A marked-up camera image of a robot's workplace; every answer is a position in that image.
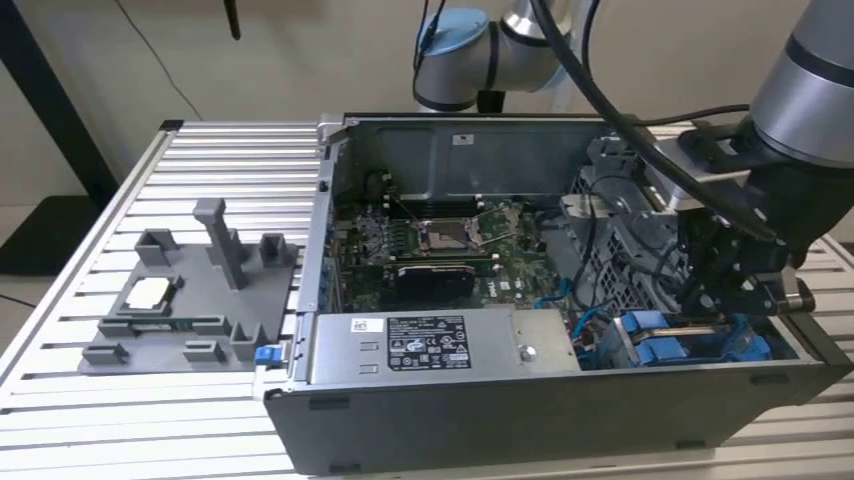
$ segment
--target sticker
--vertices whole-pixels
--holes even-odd
[[[350,331],[353,333],[383,333],[385,324],[382,318],[354,318]]]
[[[471,368],[469,335],[462,315],[393,317],[387,322],[391,370],[409,372]]]
[[[451,143],[454,145],[474,145],[475,144],[475,134],[474,133],[461,133],[459,135],[454,135]]]

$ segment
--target white wall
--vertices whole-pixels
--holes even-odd
[[[80,182],[0,63],[0,206],[36,205],[50,195],[80,193]]]
[[[219,0],[123,0],[206,120],[314,120],[413,111],[417,0],[241,0],[231,39]],[[19,0],[22,13],[114,167],[127,172],[163,119],[193,112],[112,0]],[[451,1],[497,16],[505,1]],[[547,111],[550,95],[511,109]]]
[[[593,73],[624,112],[750,103],[808,0],[604,0]],[[570,110],[592,111],[574,95]]]

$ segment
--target blue tab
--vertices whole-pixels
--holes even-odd
[[[255,365],[278,367],[282,365],[282,347],[258,347],[255,350]]]

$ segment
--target barcode sticker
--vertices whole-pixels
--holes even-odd
[[[383,333],[385,318],[354,318],[350,324],[353,333]]]

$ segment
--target black pole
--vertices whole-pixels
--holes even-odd
[[[0,273],[56,275],[116,193],[116,179],[14,0],[0,0],[0,60],[88,194],[42,200],[0,246]]]
[[[14,0],[0,0],[0,59],[92,203],[103,210],[116,193],[116,180]]]

